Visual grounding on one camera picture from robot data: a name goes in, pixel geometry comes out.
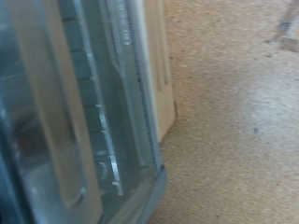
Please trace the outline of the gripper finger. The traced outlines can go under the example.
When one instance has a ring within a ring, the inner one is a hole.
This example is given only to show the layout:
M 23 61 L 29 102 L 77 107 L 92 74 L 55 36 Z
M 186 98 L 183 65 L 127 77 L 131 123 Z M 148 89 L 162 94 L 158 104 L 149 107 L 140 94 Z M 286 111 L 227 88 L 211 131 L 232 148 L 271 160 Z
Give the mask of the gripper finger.
M 21 181 L 13 156 L 10 123 L 0 118 L 0 206 L 3 224 L 28 224 Z

